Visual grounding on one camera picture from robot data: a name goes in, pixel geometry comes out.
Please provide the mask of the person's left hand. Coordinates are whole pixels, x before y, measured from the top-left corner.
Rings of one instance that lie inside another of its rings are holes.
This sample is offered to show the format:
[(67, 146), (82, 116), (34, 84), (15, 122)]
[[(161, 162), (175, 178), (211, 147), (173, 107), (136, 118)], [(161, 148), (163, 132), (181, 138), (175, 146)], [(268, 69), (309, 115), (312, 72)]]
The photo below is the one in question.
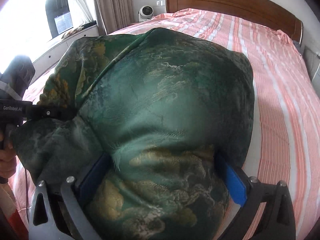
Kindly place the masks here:
[(0, 152), (1, 158), (1, 177), (9, 179), (16, 172), (17, 160), (16, 151), (12, 145), (12, 142), (6, 142), (4, 149)]

